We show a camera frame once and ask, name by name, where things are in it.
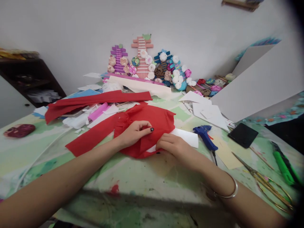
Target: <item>bracelet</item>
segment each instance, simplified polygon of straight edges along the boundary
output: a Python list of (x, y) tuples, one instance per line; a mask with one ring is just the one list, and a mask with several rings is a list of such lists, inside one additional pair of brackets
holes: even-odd
[(222, 198), (233, 198), (233, 197), (235, 197), (237, 195), (237, 193), (238, 193), (238, 184), (237, 184), (237, 181), (229, 173), (227, 173), (227, 174), (233, 179), (234, 186), (235, 186), (234, 187), (234, 192), (230, 196), (221, 196), (221, 195), (217, 194), (216, 192), (214, 192), (215, 196), (219, 196), (219, 197), (222, 197)]

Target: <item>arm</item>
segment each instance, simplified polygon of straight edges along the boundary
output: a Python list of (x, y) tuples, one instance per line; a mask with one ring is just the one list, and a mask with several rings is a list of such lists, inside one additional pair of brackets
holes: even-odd
[[(201, 173), (217, 194), (229, 196), (234, 192), (232, 178), (182, 138), (164, 134), (156, 145), (156, 149), (159, 148), (170, 152), (185, 167)], [(270, 228), (286, 224), (285, 218), (239, 182), (238, 193), (234, 198), (220, 199), (246, 227)]]
[(0, 204), (0, 227), (38, 227), (67, 203), (119, 150), (153, 131), (135, 121), (117, 138), (42, 175)]

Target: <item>red paper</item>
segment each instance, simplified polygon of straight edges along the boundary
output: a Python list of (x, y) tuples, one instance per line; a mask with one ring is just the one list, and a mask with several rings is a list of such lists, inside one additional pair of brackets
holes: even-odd
[(142, 137), (134, 145), (121, 150), (121, 153), (134, 158), (145, 158), (155, 154), (146, 150), (154, 146), (164, 133), (174, 130), (175, 113), (166, 109), (150, 106), (147, 104), (136, 105), (126, 112), (117, 113), (100, 122), (80, 137), (76, 138), (66, 147), (76, 156), (80, 156), (93, 149), (115, 128), (114, 138), (126, 130), (136, 120), (147, 120), (151, 123), (154, 131)]
[(45, 113), (45, 120), (48, 124), (52, 120), (58, 118), (59, 116), (73, 111), (74, 109), (84, 107), (87, 105), (93, 105), (97, 103), (114, 103), (114, 102), (127, 102), (127, 101), (145, 101), (152, 100), (149, 92), (142, 93), (122, 93), (121, 90), (116, 90), (112, 92), (106, 92), (98, 95), (62, 99), (57, 101), (55, 104), (49, 104), (48, 110)]

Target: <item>paint-stained table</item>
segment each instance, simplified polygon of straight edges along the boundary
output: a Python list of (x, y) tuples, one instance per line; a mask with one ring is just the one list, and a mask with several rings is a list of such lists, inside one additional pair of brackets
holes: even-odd
[[(174, 124), (177, 128), (192, 131), (196, 126), (208, 124), (193, 116), (183, 103), (178, 102), (180, 97), (182, 94), (174, 91), (170, 101), (154, 96), (153, 101), (149, 101), (148, 104), (176, 113)], [(130, 107), (130, 104), (125, 104), (120, 108)], [(20, 139), (9, 139), (0, 135), (0, 199), (5, 199), (14, 193), (24, 170), (66, 130), (61, 120), (46, 125), (45, 120), (29, 115), (2, 128), (1, 132), (16, 124), (34, 124), (36, 130)], [(251, 127), (259, 132), (253, 146), (261, 152), (275, 171), (252, 151), (242, 148), (228, 138), (223, 130), (213, 127), (210, 135), (220, 138), (221, 143), (226, 143), (249, 165), (274, 179), (297, 201), (299, 193), (284, 182), (272, 155), (269, 140), (279, 145), (299, 174), (303, 173), (303, 156), (265, 127), (260, 125), (251, 125)], [(73, 159), (73, 154), (65, 148), (65, 145), (76, 137), (74, 130), (64, 134), (37, 160), (25, 176), (22, 185)], [(113, 133), (101, 143), (112, 138)], [(201, 141), (197, 150), (212, 159), (210, 152)], [(219, 157), (217, 159), (221, 169), (228, 171), (275, 208), (261, 194), (252, 176), (243, 171), (244, 167), (228, 170)], [(232, 223), (227, 213), (218, 213), (224, 210), (218, 201), (212, 201), (206, 196), (203, 183), (204, 180), (199, 174), (181, 167), (166, 153), (155, 154), (143, 160), (135, 160), (117, 153), (92, 176), (83, 190), (54, 216), (84, 227), (196, 227), (196, 223), (211, 223), (220, 227), (227, 225), (227, 222)]]

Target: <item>gold scissors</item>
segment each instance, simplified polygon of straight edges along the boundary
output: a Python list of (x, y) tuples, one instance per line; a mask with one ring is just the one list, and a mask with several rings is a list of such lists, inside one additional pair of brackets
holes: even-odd
[[(292, 198), (290, 197), (290, 195), (277, 183), (275, 183), (272, 179), (270, 179), (269, 177), (266, 177), (262, 174), (260, 174), (258, 171), (256, 171), (255, 169), (251, 168), (249, 165), (247, 165), (242, 159), (240, 159), (235, 153), (233, 153), (234, 156), (236, 156), (237, 159), (239, 159), (240, 162), (243, 163), (243, 165), (248, 169), (248, 171), (250, 172), (250, 174), (254, 177), (254, 179), (256, 180), (256, 183), (259, 187), (259, 189), (261, 190), (261, 192), (264, 194), (264, 196), (266, 196), (267, 199), (269, 199), (274, 205), (276, 205), (278, 208), (280, 208), (282, 211), (285, 211), (287, 213), (291, 213), (294, 210), (293, 207), (293, 202), (292, 202)], [(278, 193), (278, 191), (265, 179), (268, 178), (269, 180), (271, 180), (273, 183), (275, 183), (288, 197), (289, 201), (286, 200), (281, 194)], [(274, 194), (275, 197), (277, 197), (283, 204), (285, 204), (285, 206), (287, 207), (287, 209), (284, 209), (282, 206), (278, 205), (277, 203), (275, 203), (272, 199), (270, 199), (266, 193), (263, 191), (263, 189), (261, 188), (261, 186), (259, 185), (259, 183), (261, 183), (265, 188), (267, 188), (272, 194)]]

